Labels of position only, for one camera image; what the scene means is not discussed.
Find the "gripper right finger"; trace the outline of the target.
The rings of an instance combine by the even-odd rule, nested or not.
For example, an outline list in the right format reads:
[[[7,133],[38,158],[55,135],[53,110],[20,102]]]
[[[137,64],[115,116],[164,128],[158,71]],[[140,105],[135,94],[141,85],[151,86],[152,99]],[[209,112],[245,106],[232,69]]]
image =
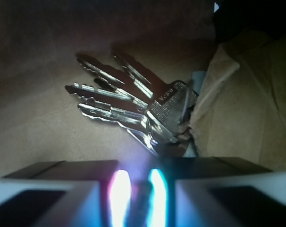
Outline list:
[[[286,227],[286,171],[238,157],[158,159],[150,227]]]

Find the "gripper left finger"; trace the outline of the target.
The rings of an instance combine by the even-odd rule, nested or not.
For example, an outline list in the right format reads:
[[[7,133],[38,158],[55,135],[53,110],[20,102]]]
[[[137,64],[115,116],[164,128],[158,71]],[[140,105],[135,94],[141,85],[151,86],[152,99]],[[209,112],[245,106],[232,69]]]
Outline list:
[[[116,160],[39,162],[0,178],[0,227],[123,227],[130,198]]]

